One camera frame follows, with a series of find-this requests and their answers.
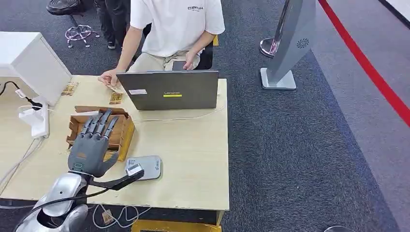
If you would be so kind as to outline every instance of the black pants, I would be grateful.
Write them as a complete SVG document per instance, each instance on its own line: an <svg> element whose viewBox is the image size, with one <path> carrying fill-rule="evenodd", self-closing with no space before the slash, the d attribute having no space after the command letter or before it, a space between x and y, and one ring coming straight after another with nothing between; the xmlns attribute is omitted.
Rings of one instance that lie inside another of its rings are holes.
<svg viewBox="0 0 410 232"><path fill-rule="evenodd" d="M122 46L127 29L127 9L122 0L94 0L101 22L101 31L109 42Z"/></svg>

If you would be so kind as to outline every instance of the white cabinet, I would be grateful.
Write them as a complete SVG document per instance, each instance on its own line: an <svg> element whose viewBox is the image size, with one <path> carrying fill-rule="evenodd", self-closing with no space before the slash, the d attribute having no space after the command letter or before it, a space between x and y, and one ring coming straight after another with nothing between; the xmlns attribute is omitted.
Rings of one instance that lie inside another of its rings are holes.
<svg viewBox="0 0 410 232"><path fill-rule="evenodd" d="M0 32L0 77L21 78L54 105L71 73L39 32Z"/></svg>

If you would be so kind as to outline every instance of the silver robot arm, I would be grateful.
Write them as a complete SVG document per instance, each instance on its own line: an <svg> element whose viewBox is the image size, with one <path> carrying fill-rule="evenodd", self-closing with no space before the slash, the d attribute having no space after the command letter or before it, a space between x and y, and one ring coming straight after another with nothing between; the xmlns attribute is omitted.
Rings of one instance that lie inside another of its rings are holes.
<svg viewBox="0 0 410 232"><path fill-rule="evenodd" d="M118 159L115 153L103 161L108 149L109 136L118 117L108 124L102 133L111 110L90 117L77 136L68 157L70 171L61 175L45 194L17 224L15 232L77 232L88 214L87 198L111 190L120 190L144 176L144 170L136 164L126 170L120 179L108 182L96 182ZM97 186L104 190L86 195L88 186Z"/></svg>
<svg viewBox="0 0 410 232"><path fill-rule="evenodd" d="M62 198L75 197L79 191L87 187L85 179L75 173L61 175L50 191L44 195L34 208ZM16 230L17 232L76 232L87 217L86 204L74 206L74 200L51 204L31 213ZM56 224L57 218L64 217L61 225Z"/></svg>

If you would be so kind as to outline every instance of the beige pants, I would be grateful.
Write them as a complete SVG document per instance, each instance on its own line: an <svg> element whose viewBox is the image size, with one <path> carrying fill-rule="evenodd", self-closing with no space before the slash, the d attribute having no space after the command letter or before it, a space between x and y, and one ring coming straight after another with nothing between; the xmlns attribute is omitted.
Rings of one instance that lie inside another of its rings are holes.
<svg viewBox="0 0 410 232"><path fill-rule="evenodd" d="M142 53L135 63L128 69L128 72L148 72L148 71L171 71L174 61L186 61L187 51L177 52L169 57L157 57L148 53ZM199 63L199 55L196 55L193 68L196 68Z"/></svg>

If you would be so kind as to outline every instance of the white t-shirt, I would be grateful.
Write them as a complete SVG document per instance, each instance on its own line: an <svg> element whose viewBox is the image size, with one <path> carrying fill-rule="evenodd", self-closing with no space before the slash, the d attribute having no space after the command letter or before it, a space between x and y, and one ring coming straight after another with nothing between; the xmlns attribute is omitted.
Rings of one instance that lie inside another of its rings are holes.
<svg viewBox="0 0 410 232"><path fill-rule="evenodd" d="M130 25L149 23L142 51L159 57L191 49L204 31L225 31L220 0L131 0Z"/></svg>

